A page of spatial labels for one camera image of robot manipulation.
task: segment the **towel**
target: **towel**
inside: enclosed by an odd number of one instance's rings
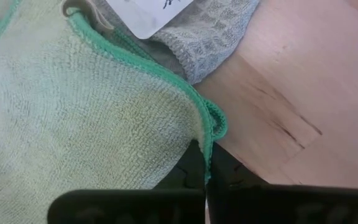
[[[45,223],[75,189],[151,189],[192,139],[207,167],[222,111],[130,39],[61,0],[14,0],[0,21],[0,223]]]
[[[120,27],[159,64],[190,84],[200,82],[233,53],[259,3],[259,0],[194,0],[149,40],[139,40],[106,0],[93,1],[108,21]]]

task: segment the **green microfiber cloth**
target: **green microfiber cloth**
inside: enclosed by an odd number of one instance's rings
[[[186,81],[60,6],[15,0],[0,21],[0,223],[45,223],[74,189],[151,189],[192,139],[208,167],[226,132]]]

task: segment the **waffle texture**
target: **waffle texture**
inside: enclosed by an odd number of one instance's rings
[[[233,53],[259,3],[194,0],[149,40],[137,40],[105,0],[94,1],[112,24],[190,84],[200,82]]]
[[[75,189],[151,189],[222,112],[186,81],[59,0],[15,1],[0,24],[0,223],[46,223]]]

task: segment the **folded cloth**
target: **folded cloth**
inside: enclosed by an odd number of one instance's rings
[[[259,3],[194,0],[149,40],[137,40],[105,0],[94,1],[108,21],[190,84],[200,82],[233,53]]]
[[[45,223],[74,189],[151,189],[197,139],[209,165],[221,110],[114,44],[61,0],[15,0],[0,23],[0,223]]]

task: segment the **white label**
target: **white label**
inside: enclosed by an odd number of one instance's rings
[[[107,0],[139,39],[148,39],[193,0]]]

